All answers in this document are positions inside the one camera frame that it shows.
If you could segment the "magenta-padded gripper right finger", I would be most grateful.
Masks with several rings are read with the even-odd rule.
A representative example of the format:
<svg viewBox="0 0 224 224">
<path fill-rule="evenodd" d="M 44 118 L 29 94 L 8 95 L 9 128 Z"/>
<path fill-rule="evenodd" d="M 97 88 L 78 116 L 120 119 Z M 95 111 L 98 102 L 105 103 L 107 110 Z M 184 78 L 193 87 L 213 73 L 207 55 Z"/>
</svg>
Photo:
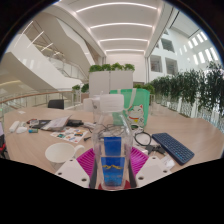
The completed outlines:
<svg viewBox="0 0 224 224">
<path fill-rule="evenodd" d="M 171 171 L 157 156 L 147 156 L 133 147 L 130 154 L 129 180 L 132 188 L 148 185 L 169 175 Z"/>
</svg>

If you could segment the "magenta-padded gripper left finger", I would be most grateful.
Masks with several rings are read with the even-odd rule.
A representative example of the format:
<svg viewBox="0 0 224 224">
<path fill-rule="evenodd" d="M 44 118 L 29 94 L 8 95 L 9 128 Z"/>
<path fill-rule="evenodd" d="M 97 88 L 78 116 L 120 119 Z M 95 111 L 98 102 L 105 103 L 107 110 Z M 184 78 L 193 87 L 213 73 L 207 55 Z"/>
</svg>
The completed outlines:
<svg viewBox="0 0 224 224">
<path fill-rule="evenodd" d="M 93 149 L 89 149 L 77 159 L 69 159 L 56 175 L 84 188 L 94 189 L 97 179 L 96 160 Z"/>
</svg>

